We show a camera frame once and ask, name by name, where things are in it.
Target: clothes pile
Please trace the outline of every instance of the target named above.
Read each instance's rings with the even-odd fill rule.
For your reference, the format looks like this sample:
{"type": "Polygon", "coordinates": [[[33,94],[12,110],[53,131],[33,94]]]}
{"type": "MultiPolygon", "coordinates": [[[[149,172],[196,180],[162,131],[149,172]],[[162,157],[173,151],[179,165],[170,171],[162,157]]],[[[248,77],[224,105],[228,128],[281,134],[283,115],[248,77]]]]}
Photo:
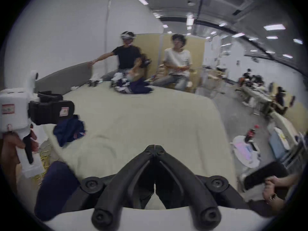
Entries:
{"type": "Polygon", "coordinates": [[[53,130],[60,147],[63,147],[67,142],[83,137],[85,133],[83,121],[79,120],[78,115],[73,115],[72,118],[59,122],[53,130]]]}
{"type": "Polygon", "coordinates": [[[132,78],[127,73],[115,73],[111,79],[110,87],[113,87],[117,92],[129,94],[144,94],[149,93],[153,89],[148,87],[149,83],[140,78],[136,81],[130,81],[132,78]]]}

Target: man in white t-shirt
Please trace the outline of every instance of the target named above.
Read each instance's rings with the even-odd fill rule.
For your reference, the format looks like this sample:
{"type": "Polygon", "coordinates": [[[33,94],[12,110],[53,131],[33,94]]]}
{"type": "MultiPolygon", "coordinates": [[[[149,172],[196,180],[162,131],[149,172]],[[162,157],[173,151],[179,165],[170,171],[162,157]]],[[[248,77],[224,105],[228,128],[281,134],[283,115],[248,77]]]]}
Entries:
{"type": "Polygon", "coordinates": [[[176,90],[185,90],[189,80],[189,69],[192,65],[191,55],[183,47],[186,38],[181,34],[172,36],[174,47],[165,49],[164,65],[168,68],[169,74],[153,82],[154,86],[165,87],[170,83],[176,83],[176,90]]]}

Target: white bed sheet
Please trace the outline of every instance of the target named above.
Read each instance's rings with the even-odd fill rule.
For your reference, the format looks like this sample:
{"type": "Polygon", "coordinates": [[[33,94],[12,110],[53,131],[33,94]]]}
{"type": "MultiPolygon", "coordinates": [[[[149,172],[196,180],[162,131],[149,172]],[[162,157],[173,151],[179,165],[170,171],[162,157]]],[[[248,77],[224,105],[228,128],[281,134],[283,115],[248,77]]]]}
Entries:
{"type": "Polygon", "coordinates": [[[45,131],[77,177],[116,174],[150,144],[161,145],[193,173],[221,175],[236,187],[234,162],[220,114],[209,98],[154,87],[149,94],[120,94],[109,82],[64,95],[75,104],[86,135],[63,148],[45,131]]]}

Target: red and white label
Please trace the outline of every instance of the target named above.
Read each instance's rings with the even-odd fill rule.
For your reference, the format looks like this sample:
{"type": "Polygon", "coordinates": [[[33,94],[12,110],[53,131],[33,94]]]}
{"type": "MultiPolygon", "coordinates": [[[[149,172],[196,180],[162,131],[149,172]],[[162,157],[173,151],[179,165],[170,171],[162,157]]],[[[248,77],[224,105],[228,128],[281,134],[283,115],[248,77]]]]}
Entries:
{"type": "Polygon", "coordinates": [[[14,104],[3,104],[2,105],[2,114],[14,114],[15,105],[14,104]]]}
{"type": "Polygon", "coordinates": [[[60,116],[68,116],[68,107],[62,107],[61,108],[60,116]]]}

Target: red bottle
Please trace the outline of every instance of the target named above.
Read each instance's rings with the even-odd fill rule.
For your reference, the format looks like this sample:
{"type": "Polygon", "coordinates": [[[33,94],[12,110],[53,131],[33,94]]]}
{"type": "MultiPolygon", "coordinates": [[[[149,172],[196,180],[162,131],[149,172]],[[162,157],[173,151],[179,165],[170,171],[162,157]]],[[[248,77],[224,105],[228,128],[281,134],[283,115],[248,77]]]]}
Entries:
{"type": "Polygon", "coordinates": [[[249,129],[244,139],[245,143],[248,143],[248,141],[250,141],[254,137],[257,128],[259,128],[259,125],[255,125],[254,128],[249,129]]]}

